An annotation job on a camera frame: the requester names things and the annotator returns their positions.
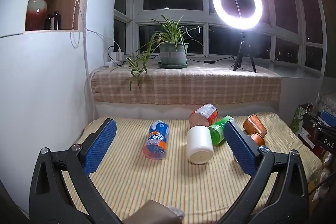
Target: gray plant pot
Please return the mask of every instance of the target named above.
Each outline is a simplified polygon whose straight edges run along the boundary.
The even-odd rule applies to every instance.
[[[185,49],[188,51],[189,43],[184,43]],[[173,43],[162,43],[160,48],[160,61],[162,65],[185,65],[187,60],[183,45],[177,44],[177,50]]]

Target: red vase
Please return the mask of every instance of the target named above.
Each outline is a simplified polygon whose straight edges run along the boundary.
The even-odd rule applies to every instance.
[[[47,3],[44,0],[29,0],[26,15],[26,31],[43,29],[47,14]]]

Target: tripod stand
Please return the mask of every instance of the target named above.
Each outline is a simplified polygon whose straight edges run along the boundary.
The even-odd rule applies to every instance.
[[[238,0],[235,0],[235,1],[236,1],[236,5],[237,5],[237,8],[238,8],[238,12],[239,12],[239,17],[240,17],[240,19],[242,19],[242,14],[241,14],[240,9],[239,9]],[[240,46],[239,46],[239,50],[238,50],[238,54],[237,54],[237,58],[236,58],[236,61],[235,61],[233,71],[237,71],[237,68],[242,67],[243,50],[245,50],[245,51],[249,51],[249,56],[250,56],[251,64],[252,64],[252,67],[253,67],[253,71],[257,72],[256,69],[255,69],[253,57],[251,56],[250,45],[248,45],[247,42],[245,41],[245,38],[246,38],[245,37],[245,32],[242,31],[241,34],[243,35],[243,38],[242,38]]]

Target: striped mat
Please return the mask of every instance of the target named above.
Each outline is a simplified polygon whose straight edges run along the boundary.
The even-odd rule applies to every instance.
[[[288,153],[296,149],[301,155],[306,178],[321,167],[321,161],[291,132],[274,113],[259,113],[268,134],[266,145],[273,152]],[[235,117],[242,128],[247,116]],[[187,120],[165,120],[170,126],[167,156],[164,160],[150,160],[143,156],[142,147],[147,130],[153,122],[113,117],[117,135],[98,170],[90,175],[107,204],[124,219],[144,203],[155,200],[185,212],[184,224],[210,223],[218,220],[236,200],[250,176],[245,175],[234,161],[227,143],[214,146],[214,157],[209,163],[195,165],[185,153]],[[79,143],[95,132],[105,118],[87,126]],[[64,178],[76,207],[85,212],[68,173]],[[272,174],[257,205],[261,208],[270,194],[276,174]]]

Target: green plastic bottle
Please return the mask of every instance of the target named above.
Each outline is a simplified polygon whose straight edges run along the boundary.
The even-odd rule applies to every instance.
[[[225,118],[221,119],[219,122],[216,122],[208,127],[211,134],[211,141],[212,144],[219,144],[221,141],[224,140],[224,125],[226,122],[234,120],[230,116],[226,116]]]

